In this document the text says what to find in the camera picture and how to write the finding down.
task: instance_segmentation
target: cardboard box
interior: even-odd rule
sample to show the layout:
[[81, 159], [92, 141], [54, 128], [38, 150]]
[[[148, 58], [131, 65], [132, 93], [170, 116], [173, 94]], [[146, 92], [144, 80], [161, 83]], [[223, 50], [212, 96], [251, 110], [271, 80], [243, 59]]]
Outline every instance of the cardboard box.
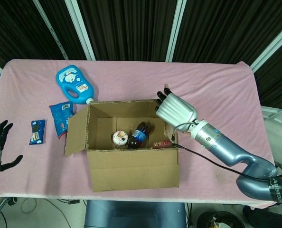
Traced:
[[[178, 150], [153, 149], [172, 129], [156, 116], [156, 102], [95, 102], [69, 119], [65, 155], [87, 150], [93, 192], [179, 186]], [[140, 149], [116, 147], [118, 130], [130, 136], [142, 121], [152, 130]]]

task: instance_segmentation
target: table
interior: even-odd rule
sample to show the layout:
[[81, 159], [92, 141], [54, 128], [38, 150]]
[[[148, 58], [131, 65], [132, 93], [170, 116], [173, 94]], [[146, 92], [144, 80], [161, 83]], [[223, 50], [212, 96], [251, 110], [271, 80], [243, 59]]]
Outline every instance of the table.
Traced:
[[[0, 122], [14, 123], [2, 163], [24, 158], [0, 173], [0, 197], [177, 201], [245, 204], [264, 208], [270, 201], [240, 192], [237, 174], [225, 171], [187, 151], [179, 151], [180, 187], [93, 193], [85, 152], [64, 156], [66, 138], [57, 138], [49, 105], [67, 101], [56, 73], [74, 64], [94, 85], [95, 100], [155, 99], [168, 84], [205, 119], [247, 151], [273, 161], [257, 88], [248, 65], [127, 61], [21, 60], [10, 61], [0, 76]], [[84, 105], [77, 105], [79, 111]], [[45, 143], [29, 146], [32, 120], [47, 119]], [[188, 135], [179, 142], [222, 164]], [[242, 171], [246, 165], [234, 169]]]

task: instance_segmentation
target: blue snack package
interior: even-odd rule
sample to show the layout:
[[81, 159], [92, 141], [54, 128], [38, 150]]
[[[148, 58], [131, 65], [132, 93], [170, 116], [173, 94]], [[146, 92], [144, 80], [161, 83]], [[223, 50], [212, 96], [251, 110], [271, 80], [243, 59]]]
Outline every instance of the blue snack package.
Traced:
[[32, 136], [29, 145], [39, 145], [44, 143], [45, 120], [31, 121]]
[[74, 115], [73, 103], [70, 101], [49, 106], [55, 121], [56, 134], [60, 139], [67, 133], [68, 119]]

